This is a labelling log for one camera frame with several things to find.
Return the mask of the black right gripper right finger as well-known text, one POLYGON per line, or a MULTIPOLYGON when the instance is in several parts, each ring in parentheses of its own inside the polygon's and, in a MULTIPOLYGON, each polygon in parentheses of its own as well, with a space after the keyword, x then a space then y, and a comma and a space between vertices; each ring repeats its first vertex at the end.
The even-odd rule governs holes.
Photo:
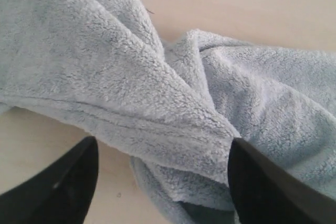
POLYGON ((335 223, 335 200, 289 175, 242 138, 227 176, 240 223, 335 223))

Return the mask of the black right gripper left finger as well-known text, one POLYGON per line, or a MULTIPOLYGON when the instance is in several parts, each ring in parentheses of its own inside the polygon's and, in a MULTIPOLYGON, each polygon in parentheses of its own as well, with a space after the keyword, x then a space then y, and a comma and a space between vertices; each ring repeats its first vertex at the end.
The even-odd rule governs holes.
POLYGON ((98 174, 97 140, 86 137, 40 173, 1 194, 1 223, 83 223, 98 174))

